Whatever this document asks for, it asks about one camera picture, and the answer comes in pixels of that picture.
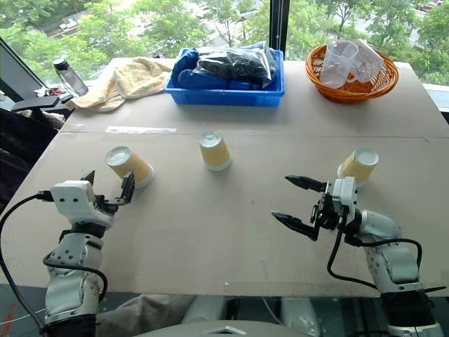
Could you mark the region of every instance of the clear plastic cup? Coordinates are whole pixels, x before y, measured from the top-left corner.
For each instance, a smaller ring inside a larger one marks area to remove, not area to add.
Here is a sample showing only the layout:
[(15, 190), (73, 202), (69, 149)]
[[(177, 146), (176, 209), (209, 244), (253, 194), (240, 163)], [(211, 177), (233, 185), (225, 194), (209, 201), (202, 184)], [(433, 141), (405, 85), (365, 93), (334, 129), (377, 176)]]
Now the clear plastic cup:
[(358, 53), (352, 65), (351, 74), (362, 83), (375, 80), (384, 67), (384, 59), (364, 40), (357, 39), (354, 43), (358, 46)]
[(320, 73), (322, 84), (331, 88), (339, 88), (348, 82), (348, 75), (358, 53), (358, 47), (345, 40), (331, 40), (326, 49)]

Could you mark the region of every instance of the glass window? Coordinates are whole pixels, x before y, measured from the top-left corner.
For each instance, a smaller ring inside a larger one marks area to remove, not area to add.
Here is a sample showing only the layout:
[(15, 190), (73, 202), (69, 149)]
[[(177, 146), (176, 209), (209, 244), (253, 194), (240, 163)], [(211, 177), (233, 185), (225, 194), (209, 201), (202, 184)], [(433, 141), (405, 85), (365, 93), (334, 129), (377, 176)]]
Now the glass window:
[(287, 60), (304, 60), (331, 36), (367, 39), (422, 82), (449, 86), (449, 0), (291, 0)]
[(0, 0), (0, 8), (0, 35), (47, 84), (60, 82), (57, 58), (89, 81), (112, 58), (174, 58), (181, 48), (269, 34), (269, 2), (260, 0)]

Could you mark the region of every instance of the black cable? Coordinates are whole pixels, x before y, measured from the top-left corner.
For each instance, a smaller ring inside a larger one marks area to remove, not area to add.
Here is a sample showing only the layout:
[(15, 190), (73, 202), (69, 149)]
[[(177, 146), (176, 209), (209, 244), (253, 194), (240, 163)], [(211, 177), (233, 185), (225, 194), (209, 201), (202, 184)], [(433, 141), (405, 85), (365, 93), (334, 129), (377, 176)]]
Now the black cable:
[(106, 291), (107, 291), (107, 278), (106, 278), (105, 274), (103, 274), (101, 271), (99, 271), (97, 269), (89, 268), (89, 267), (81, 267), (78, 265), (61, 265), (61, 264), (49, 263), (47, 260), (50, 257), (50, 255), (51, 255), (51, 253), (49, 253), (42, 260), (42, 263), (44, 265), (46, 265), (47, 267), (58, 268), (58, 269), (68, 269), (68, 270), (80, 270), (83, 272), (92, 272), (93, 274), (99, 276), (101, 278), (101, 280), (103, 281), (103, 289), (101, 290), (101, 294), (99, 297), (100, 301), (102, 301), (102, 299), (105, 297)]
[(37, 199), (39, 196), (40, 196), (40, 194), (35, 194), (35, 195), (32, 195), (31, 197), (23, 199), (22, 201), (19, 201), (17, 204), (15, 204), (13, 207), (11, 207), (5, 213), (3, 218), (1, 218), (1, 220), (0, 220), (0, 266), (1, 266), (1, 270), (3, 270), (3, 273), (5, 274), (6, 279), (8, 280), (9, 286), (11, 287), (11, 290), (13, 291), (15, 297), (17, 298), (19, 303), (23, 306), (23, 308), (28, 313), (28, 315), (34, 320), (34, 322), (38, 326), (39, 334), (42, 334), (43, 333), (44, 324), (43, 324), (41, 318), (28, 305), (27, 301), (23, 298), (22, 294), (20, 293), (19, 288), (15, 285), (13, 277), (11, 276), (11, 274), (10, 274), (10, 272), (8, 270), (8, 267), (6, 266), (6, 263), (5, 263), (5, 260), (4, 260), (4, 257), (3, 257), (3, 252), (1, 251), (1, 233), (3, 231), (3, 227), (4, 227), (4, 224), (6, 222), (6, 219), (8, 219), (8, 217), (12, 214), (12, 212), (14, 212), (20, 206), (22, 206), (23, 204), (25, 204), (25, 203), (33, 200), (33, 199)]
[(369, 286), (370, 288), (377, 290), (377, 287), (370, 282), (362, 281), (361, 279), (354, 279), (353, 277), (346, 277), (346, 276), (338, 275), (332, 271), (332, 265), (334, 263), (336, 255), (337, 255), (338, 248), (340, 247), (340, 242), (342, 241), (342, 235), (343, 235), (344, 224), (346, 223), (346, 217), (347, 217), (347, 207), (344, 208), (343, 215), (340, 218), (340, 220), (342, 220), (342, 223), (339, 224), (338, 231), (337, 231), (337, 238), (335, 239), (332, 253), (329, 256), (329, 261), (328, 261), (328, 266), (327, 266), (328, 273), (330, 274), (330, 276), (332, 276), (336, 279), (341, 279), (342, 281), (348, 281), (348, 282), (362, 284), (364, 286)]
[(422, 247), (418, 241), (411, 240), (411, 239), (387, 239), (387, 240), (382, 240), (382, 241), (378, 241), (378, 242), (372, 242), (369, 244), (362, 242), (360, 244), (360, 246), (376, 247), (376, 246), (381, 246), (383, 244), (395, 244), (397, 242), (406, 242), (408, 244), (414, 244), (416, 246), (416, 249), (417, 249), (416, 263), (418, 264), (418, 269), (419, 269), (421, 266), (421, 260), (422, 260)]

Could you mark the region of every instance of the paper cup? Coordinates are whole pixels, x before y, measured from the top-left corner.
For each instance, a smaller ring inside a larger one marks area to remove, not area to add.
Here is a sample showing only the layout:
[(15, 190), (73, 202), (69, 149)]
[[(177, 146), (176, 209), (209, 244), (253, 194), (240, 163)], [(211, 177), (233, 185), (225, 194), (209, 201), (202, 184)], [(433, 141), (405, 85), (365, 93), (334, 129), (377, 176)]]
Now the paper cup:
[(206, 167), (211, 171), (226, 169), (232, 162), (225, 141), (219, 131), (208, 131), (198, 137)]
[(379, 155), (370, 147), (357, 147), (337, 170), (338, 178), (355, 177), (357, 187), (365, 185), (373, 172)]
[(135, 188), (148, 185), (154, 177), (153, 167), (126, 146), (118, 146), (109, 151), (106, 154), (106, 164), (121, 179), (123, 179), (126, 172), (133, 170)]

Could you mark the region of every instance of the tree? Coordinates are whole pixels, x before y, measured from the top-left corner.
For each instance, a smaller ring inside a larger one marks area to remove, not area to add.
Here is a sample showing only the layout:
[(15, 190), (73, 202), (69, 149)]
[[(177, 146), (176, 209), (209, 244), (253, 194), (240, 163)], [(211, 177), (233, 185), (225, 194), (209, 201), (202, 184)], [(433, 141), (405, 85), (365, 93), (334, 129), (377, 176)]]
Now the tree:
[(246, 39), (246, 16), (255, 10), (255, 0), (194, 0), (206, 8), (204, 19), (213, 21), (218, 34), (233, 47), (239, 35), (238, 22), (242, 22), (243, 40)]
[[(325, 44), (323, 31), (329, 27), (326, 7), (307, 0), (292, 0), (288, 15), (286, 58), (304, 60), (310, 51)], [(269, 33), (269, 0), (265, 0), (259, 11), (247, 21), (248, 43), (266, 41)]]
[(449, 1), (427, 13), (418, 34), (425, 46), (449, 50)]
[(255, 11), (255, 0), (240, 0), (237, 3), (237, 10), (240, 13), (240, 21), (241, 21), (241, 30), (243, 42), (246, 41), (246, 24), (248, 17), (251, 15), (253, 11)]
[(334, 0), (315, 0), (317, 5), (326, 7), (326, 18), (332, 19), (337, 10), (337, 4)]
[(333, 8), (335, 8), (335, 15), (340, 18), (340, 24), (338, 26), (337, 33), (338, 39), (342, 34), (343, 25), (347, 21), (351, 21), (357, 17), (368, 16), (371, 9), (369, 0), (335, 0), (333, 1), (333, 6)]
[[(340, 25), (338, 23), (334, 22), (332, 24), (332, 26), (330, 26), (330, 28), (328, 29), (328, 32), (334, 32), (337, 34), (339, 28), (340, 28)], [(368, 40), (370, 38), (369, 34), (357, 30), (354, 23), (352, 25), (343, 26), (343, 29), (340, 34), (341, 34), (340, 37), (342, 37), (343, 39), (346, 39), (346, 40), (350, 40), (350, 39)]]
[(25, 28), (19, 24), (0, 29), (0, 35), (47, 84), (60, 82), (52, 65), (56, 58), (66, 58), (84, 79), (87, 79), (96, 67), (108, 61), (101, 50), (89, 47), (77, 35), (53, 39), (31, 27)]
[(421, 79), (444, 78), (449, 74), (449, 54), (441, 49), (423, 48), (416, 59), (411, 60), (413, 69)]
[(88, 15), (80, 21), (79, 37), (90, 48), (99, 48), (109, 59), (145, 55), (144, 41), (130, 37), (133, 24), (128, 11), (114, 9), (117, 2), (87, 4)]
[(84, 10), (87, 2), (97, 0), (0, 0), (0, 27), (8, 28), (15, 23), (36, 29)]
[(375, 0), (375, 17), (368, 26), (373, 33), (370, 41), (381, 48), (395, 44), (399, 48), (408, 44), (408, 38), (417, 24), (417, 16), (410, 0)]
[(154, 51), (174, 58), (181, 48), (204, 45), (209, 32), (182, 0), (137, 0), (133, 11), (147, 22), (144, 36)]

